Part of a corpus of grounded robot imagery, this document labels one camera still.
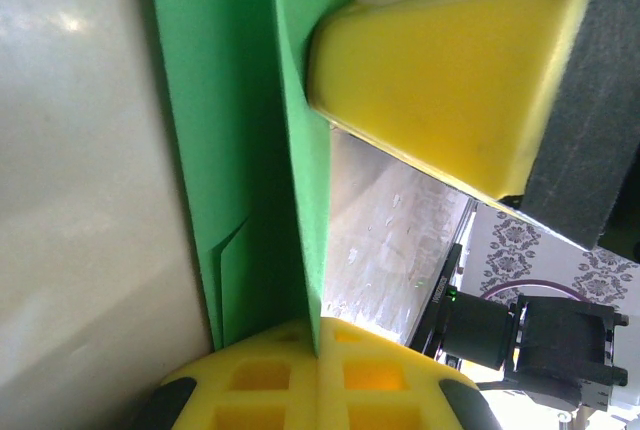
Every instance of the purple curved line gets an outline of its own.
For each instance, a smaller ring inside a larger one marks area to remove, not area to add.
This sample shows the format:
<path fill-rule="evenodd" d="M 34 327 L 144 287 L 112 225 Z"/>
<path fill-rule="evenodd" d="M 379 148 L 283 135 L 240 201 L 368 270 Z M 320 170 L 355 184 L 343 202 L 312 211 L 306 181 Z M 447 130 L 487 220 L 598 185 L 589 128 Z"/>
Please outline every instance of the purple curved line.
<path fill-rule="evenodd" d="M 488 298 L 493 297 L 494 295 L 497 295 L 500 292 L 503 292 L 504 290 L 508 290 L 510 288 L 517 288 L 517 287 L 550 288 L 552 290 L 557 290 L 560 293 L 564 293 L 566 296 L 573 298 L 574 300 L 578 300 L 580 302 L 589 302 L 589 299 L 587 299 L 583 295 L 580 295 L 575 290 L 572 290 L 569 287 L 566 287 L 559 283 L 549 282 L 547 280 L 514 280 L 513 282 L 501 283 L 500 285 L 496 285 L 492 289 L 484 292 L 482 295 L 480 295 L 480 298 L 483 298 L 486 300 Z"/>

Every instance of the green foam sheet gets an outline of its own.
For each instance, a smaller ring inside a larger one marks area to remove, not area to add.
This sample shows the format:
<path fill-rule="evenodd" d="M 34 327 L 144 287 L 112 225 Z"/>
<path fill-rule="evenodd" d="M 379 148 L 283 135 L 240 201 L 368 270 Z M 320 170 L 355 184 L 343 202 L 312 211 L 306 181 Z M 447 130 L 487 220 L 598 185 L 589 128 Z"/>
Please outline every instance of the green foam sheet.
<path fill-rule="evenodd" d="M 348 1 L 154 0 L 216 348 L 295 318 L 317 348 L 330 149 L 305 56 Z"/>

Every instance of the white wall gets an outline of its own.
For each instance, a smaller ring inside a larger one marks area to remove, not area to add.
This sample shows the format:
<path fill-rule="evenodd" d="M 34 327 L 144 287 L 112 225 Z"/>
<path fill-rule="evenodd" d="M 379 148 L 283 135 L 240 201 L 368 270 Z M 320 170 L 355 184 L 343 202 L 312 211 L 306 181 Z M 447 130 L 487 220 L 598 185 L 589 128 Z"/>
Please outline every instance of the white wall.
<path fill-rule="evenodd" d="M 209 351 L 141 8 L 0 0 L 4 430 L 108 425 Z"/>

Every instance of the floral wallpaper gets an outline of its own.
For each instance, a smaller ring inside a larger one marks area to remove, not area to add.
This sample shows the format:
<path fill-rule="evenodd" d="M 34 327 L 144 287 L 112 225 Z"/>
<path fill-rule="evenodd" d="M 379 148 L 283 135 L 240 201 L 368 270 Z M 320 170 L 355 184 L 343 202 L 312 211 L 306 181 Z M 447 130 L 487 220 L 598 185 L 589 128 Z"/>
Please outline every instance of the floral wallpaper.
<path fill-rule="evenodd" d="M 640 314 L 640 265 L 602 248 L 585 252 L 543 230 L 485 205 L 471 230 L 462 289 L 501 303 L 531 295 L 574 295 Z M 511 286 L 522 282 L 525 285 Z M 541 288 L 539 283 L 554 289 Z"/>

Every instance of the black foam layer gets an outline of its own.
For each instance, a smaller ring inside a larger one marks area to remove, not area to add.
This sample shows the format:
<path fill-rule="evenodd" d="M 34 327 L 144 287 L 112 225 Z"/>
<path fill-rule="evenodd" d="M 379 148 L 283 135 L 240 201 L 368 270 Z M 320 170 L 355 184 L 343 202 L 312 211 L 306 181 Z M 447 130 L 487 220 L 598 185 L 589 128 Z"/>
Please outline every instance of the black foam layer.
<path fill-rule="evenodd" d="M 590 0 L 520 210 L 596 245 L 640 145 L 640 0 Z"/>

